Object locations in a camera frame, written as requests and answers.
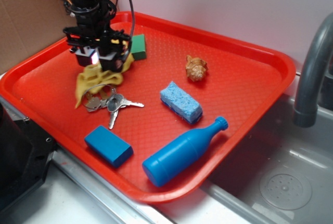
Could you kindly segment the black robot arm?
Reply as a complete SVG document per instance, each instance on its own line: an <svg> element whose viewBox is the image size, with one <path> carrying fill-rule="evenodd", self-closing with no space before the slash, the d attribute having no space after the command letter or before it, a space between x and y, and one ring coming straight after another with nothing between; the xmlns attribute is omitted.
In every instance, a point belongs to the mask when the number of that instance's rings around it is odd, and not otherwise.
<svg viewBox="0 0 333 224"><path fill-rule="evenodd" d="M102 70L120 72L130 52L132 37L123 30L111 28L117 9L110 0L71 0L69 11L76 26L63 32L79 65L92 64L96 55Z"/></svg>

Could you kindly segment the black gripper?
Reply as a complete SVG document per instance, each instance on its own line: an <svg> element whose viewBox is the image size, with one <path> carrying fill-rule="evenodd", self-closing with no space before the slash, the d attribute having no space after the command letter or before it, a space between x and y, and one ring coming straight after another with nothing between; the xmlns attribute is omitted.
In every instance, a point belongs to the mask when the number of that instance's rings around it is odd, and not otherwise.
<svg viewBox="0 0 333 224"><path fill-rule="evenodd" d="M101 0L93 7L80 8L66 2L65 9L76 19L76 26L66 27L63 32L78 64L86 67L99 62L103 71L121 72L124 60L120 54L130 53L132 36L110 27L116 5ZM108 55L98 57L97 48L100 54Z"/></svg>

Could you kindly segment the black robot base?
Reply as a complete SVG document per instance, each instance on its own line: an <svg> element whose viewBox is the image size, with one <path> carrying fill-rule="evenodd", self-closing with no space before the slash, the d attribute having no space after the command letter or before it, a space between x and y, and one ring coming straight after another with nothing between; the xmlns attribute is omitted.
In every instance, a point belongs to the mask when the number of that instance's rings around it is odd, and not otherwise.
<svg viewBox="0 0 333 224"><path fill-rule="evenodd" d="M33 120L13 120L1 106L1 214L46 180L54 138Z"/></svg>

